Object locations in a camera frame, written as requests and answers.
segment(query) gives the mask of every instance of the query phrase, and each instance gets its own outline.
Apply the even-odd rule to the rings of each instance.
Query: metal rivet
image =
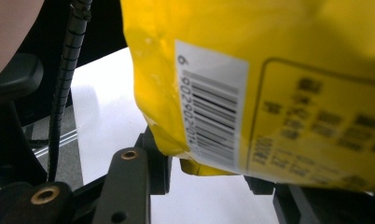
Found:
[[[138,157],[138,151],[136,150],[129,150],[121,154],[121,158],[123,160],[133,160],[137,157]]]
[[[57,186],[45,187],[39,190],[33,197],[31,203],[44,204],[53,201],[60,194],[60,189]]]

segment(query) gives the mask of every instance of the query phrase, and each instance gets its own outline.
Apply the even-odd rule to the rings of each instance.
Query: white label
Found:
[[[248,62],[175,41],[187,144],[199,163],[233,171],[239,157]]]

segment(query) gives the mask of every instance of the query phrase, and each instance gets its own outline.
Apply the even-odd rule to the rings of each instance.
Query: white surface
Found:
[[[132,94],[132,61],[123,49],[76,70],[72,96],[85,184],[104,175],[112,155],[134,145],[146,123]],[[186,175],[174,159],[171,190],[152,196],[153,224],[278,223],[272,196],[254,196],[242,176]]]

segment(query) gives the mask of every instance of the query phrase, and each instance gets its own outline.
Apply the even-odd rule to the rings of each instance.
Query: plastic packaging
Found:
[[[374,0],[121,3],[136,102],[185,172],[375,192]]]

